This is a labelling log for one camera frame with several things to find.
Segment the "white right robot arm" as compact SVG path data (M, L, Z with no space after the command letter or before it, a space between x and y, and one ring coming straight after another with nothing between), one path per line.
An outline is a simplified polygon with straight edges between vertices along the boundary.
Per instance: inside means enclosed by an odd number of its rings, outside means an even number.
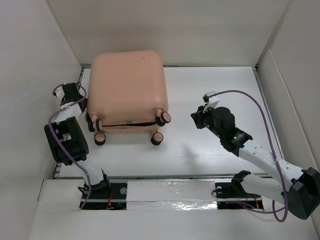
M303 169L273 157L251 135L236 127L235 116L228 108L199 106L190 116L197 129L207 128L217 136L225 150L272 177L272 181L264 181L242 170L232 179L231 191L235 196L258 194L287 204L288 211L302 220L320 205L320 173L312 167Z

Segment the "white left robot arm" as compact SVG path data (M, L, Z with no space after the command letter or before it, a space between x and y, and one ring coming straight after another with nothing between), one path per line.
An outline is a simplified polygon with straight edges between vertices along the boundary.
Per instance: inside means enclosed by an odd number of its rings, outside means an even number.
M53 159L81 174L85 179L82 191L104 199L111 194L111 184L105 172L87 160L89 146L78 122L87 108L87 92L80 88L74 82L55 87L52 94L59 100L59 110L49 117L44 132Z

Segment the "pink hard-shell suitcase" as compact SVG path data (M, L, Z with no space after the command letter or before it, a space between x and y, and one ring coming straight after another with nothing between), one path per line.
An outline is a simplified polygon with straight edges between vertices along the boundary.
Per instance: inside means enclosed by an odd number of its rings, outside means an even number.
M153 50L105 52L91 63L85 115L94 142L106 134L150 134L153 145L172 120L161 56Z

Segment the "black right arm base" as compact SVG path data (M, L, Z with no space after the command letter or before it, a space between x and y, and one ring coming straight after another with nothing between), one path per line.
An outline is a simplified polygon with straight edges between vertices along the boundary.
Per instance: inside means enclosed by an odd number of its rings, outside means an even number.
M247 193L241 186L241 181L251 172L242 170L231 181L215 182L215 189L211 195L217 199L218 210L263 210L260 195Z

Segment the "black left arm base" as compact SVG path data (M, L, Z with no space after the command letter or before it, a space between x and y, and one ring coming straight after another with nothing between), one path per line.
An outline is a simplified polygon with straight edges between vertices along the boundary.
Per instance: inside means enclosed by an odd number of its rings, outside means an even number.
M82 210L126 210L127 191L126 182L112 182L111 190L107 193L93 191Z

